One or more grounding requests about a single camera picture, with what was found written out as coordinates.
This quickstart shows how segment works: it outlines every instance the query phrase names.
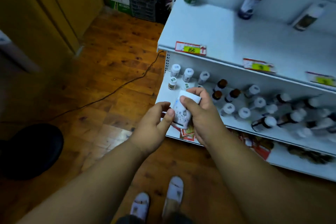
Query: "person's right hand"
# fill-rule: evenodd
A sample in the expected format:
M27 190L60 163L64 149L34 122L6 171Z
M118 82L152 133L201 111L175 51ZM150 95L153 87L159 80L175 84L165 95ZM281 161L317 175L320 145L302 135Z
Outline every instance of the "person's right hand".
M181 96L180 101L192 114L196 139L208 147L214 140L220 140L227 129L210 95L203 87L194 87L187 91L202 98L199 105L194 100L185 96Z

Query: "slipper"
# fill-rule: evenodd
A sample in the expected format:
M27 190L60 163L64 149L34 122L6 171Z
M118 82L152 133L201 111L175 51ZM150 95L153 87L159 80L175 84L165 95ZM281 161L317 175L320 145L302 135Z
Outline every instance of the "slipper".
M166 211L167 199L175 200L180 205L182 202L182 196L183 196L183 181L180 177L174 176L173 178L171 178L169 182L167 197L162 211L162 217L164 216L164 213Z
M145 192L138 194L132 204L131 215L134 215L143 221L146 221L149 208L149 196Z

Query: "black cable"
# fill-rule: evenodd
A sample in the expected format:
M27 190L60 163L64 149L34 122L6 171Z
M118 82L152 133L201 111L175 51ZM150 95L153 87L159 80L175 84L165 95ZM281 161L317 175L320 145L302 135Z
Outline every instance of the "black cable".
M131 82L134 82L134 81L136 81L136 80L138 80L138 79L144 78L144 77L146 76L146 74L148 73L149 69L150 69L150 68L154 65L154 63L157 61L157 59L158 59L160 53L162 53L162 52L163 52L163 51L157 53L157 56L156 56L155 60L150 64L150 66L146 69L145 73L144 73L142 76L137 77L137 78L134 78L134 79L132 79L132 80L130 80L130 81L124 83L123 85L121 85L121 86L119 86L117 89L115 89L112 93L106 95L105 97L103 97L103 98L101 98L101 99L98 99L98 100L96 100L96 101L93 101L93 102L91 102L91 103L88 103L88 104L86 104L86 105L83 105L83 106L81 106L81 107L77 107L77 108L75 108L75 109L71 109L71 110L65 111L65 112L63 112L63 113L61 113L61 114L58 114L58 115L52 117L51 119L48 119L48 120L32 120L32 121L0 121L0 124L27 124L27 123L35 123L35 122L51 122L51 121L53 121L54 119L56 119L56 118L58 118L58 117L60 117L60 116L65 115L66 113L73 112L73 111L77 111L77 110L80 110L80 109L82 109L82 108L85 108L85 107L87 107L87 106L89 106L89 105L92 105L92 104L94 104L94 103L97 103L97 102L99 102L99 101L102 101L102 100L108 98L109 96L111 96L112 94L116 93L118 90L120 90L120 89L121 89L122 87L124 87L125 85L127 85L127 84L129 84L129 83L131 83Z

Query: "white shelf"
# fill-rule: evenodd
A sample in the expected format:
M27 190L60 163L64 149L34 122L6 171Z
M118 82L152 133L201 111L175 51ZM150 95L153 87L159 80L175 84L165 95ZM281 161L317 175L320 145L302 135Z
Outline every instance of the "white shelf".
M243 58L262 60L275 65L275 77L279 79L336 91L334 87L309 82L305 75L305 71L310 71L336 77L335 40L332 35L311 29L298 32L257 16L245 21L237 17L236 11L213 5L190 6L176 0L158 49L174 52L176 41L204 44L207 59L240 69Z
M278 167L336 182L336 162L313 164L307 159L302 159L297 155L290 154L286 146L278 143L274 143L274 148L266 161Z
M177 96L179 94L179 91L180 91L180 89L182 89L182 85L184 83L183 80L182 80L182 75L179 75L178 78L177 78L177 86L176 86L175 90L168 89L169 79L170 79L170 72L167 71L164 75L159 94L157 95L156 102L169 101L170 103L174 103L175 99L177 98ZM195 83L196 80L194 78L192 78L191 82ZM204 87L208 92L212 92L214 84L205 83ZM244 96L241 94L241 96L235 102L233 102L233 104L238 108L240 108L241 106L244 106L245 105ZM218 108L221 108L223 106L223 103L219 102L216 106ZM324 153L324 154L329 154L329 155L336 156L336 143L333 143L331 141L321 140L317 137L311 137L309 139L299 140L299 139L296 139L295 137L293 137L293 135L291 133L289 133L286 129L280 128L280 127L268 129L268 130L265 130L261 133L255 132L251 128L251 122L253 120L258 119L259 118L258 115L259 114L257 112L252 111L252 116L251 116L251 119L249 121L238 121L233 116L228 116L228 117L222 117L221 116L221 118L222 118L223 123L228 128L233 128L233 129L244 131L244 132L247 132L247 133L250 133L250 134L254 134L254 135L261 136L261 137L273 139L275 141L284 142L284 143L287 143L287 144L307 148L309 150L313 150L313 151L321 152L321 153ZM169 128L166 135L169 136L169 137L179 139L179 132L173 127Z

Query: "green price sticker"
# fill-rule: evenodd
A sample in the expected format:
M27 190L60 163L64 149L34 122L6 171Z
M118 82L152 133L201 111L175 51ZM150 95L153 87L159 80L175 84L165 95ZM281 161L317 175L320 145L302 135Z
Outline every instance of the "green price sticker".
M270 67L268 65L263 65L263 64L258 64L258 63L253 63L252 64L252 69L259 70L259 71L270 72Z
M190 53L196 53L199 54L201 52L201 48L197 47L190 47L190 46L184 46L183 47L184 52L190 52Z
M335 80L333 78L317 76L316 77L316 82L320 83L320 84L327 85L327 86L335 87Z

